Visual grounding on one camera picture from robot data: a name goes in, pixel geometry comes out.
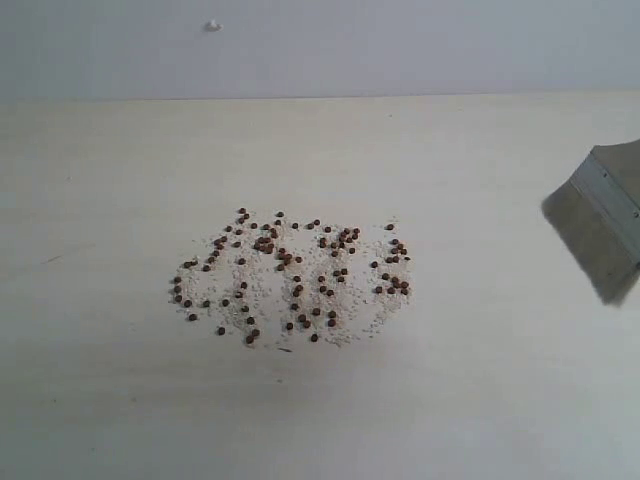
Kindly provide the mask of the white paint brush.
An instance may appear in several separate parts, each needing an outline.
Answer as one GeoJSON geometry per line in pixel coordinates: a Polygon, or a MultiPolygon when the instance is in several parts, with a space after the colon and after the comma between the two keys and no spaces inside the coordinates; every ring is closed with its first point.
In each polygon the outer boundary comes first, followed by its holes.
{"type": "Polygon", "coordinates": [[[639,280],[639,142],[593,147],[541,211],[602,303],[621,305],[639,280]]]}

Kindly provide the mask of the pile of brown pellets and grains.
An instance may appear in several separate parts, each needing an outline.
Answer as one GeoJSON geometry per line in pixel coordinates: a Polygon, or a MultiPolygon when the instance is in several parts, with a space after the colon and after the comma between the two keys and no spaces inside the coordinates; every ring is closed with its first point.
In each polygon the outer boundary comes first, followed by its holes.
{"type": "Polygon", "coordinates": [[[413,295],[413,258],[396,219],[344,225],[245,207],[181,260],[168,301],[216,337],[290,352],[300,344],[343,347],[380,334],[413,295]]]}

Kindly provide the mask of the small white wall lump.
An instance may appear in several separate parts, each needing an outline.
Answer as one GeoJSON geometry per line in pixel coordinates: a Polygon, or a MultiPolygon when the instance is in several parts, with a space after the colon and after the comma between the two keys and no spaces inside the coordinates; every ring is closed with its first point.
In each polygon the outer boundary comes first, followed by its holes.
{"type": "Polygon", "coordinates": [[[223,25],[218,23],[215,19],[211,19],[209,20],[205,25],[204,25],[204,30],[206,32],[219,32],[223,29],[223,25]]]}

